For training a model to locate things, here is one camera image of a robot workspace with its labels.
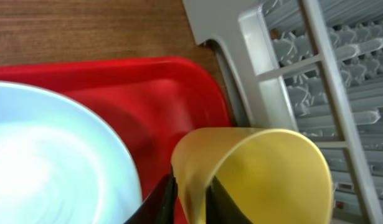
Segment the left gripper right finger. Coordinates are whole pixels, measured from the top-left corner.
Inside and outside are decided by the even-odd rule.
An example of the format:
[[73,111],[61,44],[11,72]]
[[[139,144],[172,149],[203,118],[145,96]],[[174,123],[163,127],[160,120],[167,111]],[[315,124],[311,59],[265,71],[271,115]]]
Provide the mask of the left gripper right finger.
[[207,224],[252,224],[214,177],[206,190]]

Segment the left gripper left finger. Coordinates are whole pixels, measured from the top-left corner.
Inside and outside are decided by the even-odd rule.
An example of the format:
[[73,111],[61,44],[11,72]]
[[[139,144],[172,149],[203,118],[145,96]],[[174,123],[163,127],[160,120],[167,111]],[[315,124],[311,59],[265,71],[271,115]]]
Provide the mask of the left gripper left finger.
[[137,211],[124,224],[174,224],[178,186],[171,167],[144,200]]

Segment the yellow plastic cup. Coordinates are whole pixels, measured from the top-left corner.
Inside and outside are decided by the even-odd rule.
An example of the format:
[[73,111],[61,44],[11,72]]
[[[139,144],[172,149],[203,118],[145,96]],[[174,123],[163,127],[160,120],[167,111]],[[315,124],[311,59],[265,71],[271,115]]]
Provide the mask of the yellow plastic cup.
[[329,223],[332,179],[318,147],[287,129],[200,128],[171,165],[189,223],[206,223],[206,190],[218,178],[252,223]]

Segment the light blue bowl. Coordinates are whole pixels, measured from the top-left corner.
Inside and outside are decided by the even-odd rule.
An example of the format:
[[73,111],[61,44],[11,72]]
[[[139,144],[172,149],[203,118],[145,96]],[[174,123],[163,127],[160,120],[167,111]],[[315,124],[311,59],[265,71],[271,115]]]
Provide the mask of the light blue bowl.
[[0,223],[124,223],[141,203],[132,156],[101,117],[0,82]]

